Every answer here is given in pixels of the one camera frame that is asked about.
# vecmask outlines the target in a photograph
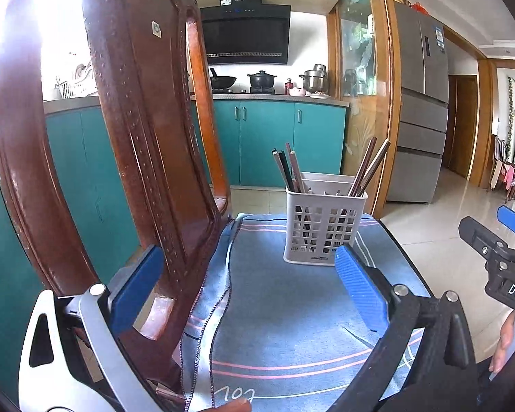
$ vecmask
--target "white plastic basket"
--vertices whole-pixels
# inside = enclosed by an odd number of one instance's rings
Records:
[[[347,196],[355,177],[302,172],[310,193],[286,189],[284,260],[303,265],[334,265],[335,250],[355,241],[368,195]]]

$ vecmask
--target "red bottle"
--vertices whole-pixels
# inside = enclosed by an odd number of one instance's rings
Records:
[[[290,95],[290,89],[294,88],[294,84],[291,82],[291,79],[288,78],[288,82],[284,84],[284,95],[289,96]]]

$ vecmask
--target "black frying pan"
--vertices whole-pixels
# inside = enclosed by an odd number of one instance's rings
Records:
[[[210,81],[212,82],[213,90],[225,90],[230,88],[233,86],[235,80],[237,80],[236,77],[218,76],[216,74],[216,70],[213,68],[210,68],[210,71],[212,71],[212,77],[210,77]]]

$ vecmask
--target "silver bolt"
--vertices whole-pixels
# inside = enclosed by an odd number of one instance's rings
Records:
[[[459,299],[458,295],[454,291],[447,291],[446,298],[451,302],[456,302]]]
[[[406,296],[408,294],[408,287],[406,285],[395,285],[393,291],[397,296]]]
[[[92,285],[89,289],[89,293],[92,296],[101,296],[105,292],[105,285],[103,283],[96,283]]]

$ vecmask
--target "refrigerator door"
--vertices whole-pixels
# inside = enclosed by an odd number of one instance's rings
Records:
[[[402,93],[400,120],[446,133],[448,108],[430,99]]]
[[[401,80],[403,88],[424,93],[424,64],[419,13],[395,3],[399,26]]]
[[[437,187],[440,164],[440,157],[397,151],[387,200],[430,203]]]
[[[445,140],[446,133],[401,122],[399,125],[399,140],[397,141],[397,147],[442,155],[444,152]]]
[[[425,63],[425,94],[448,102],[448,56],[444,49],[443,25],[419,13]]]

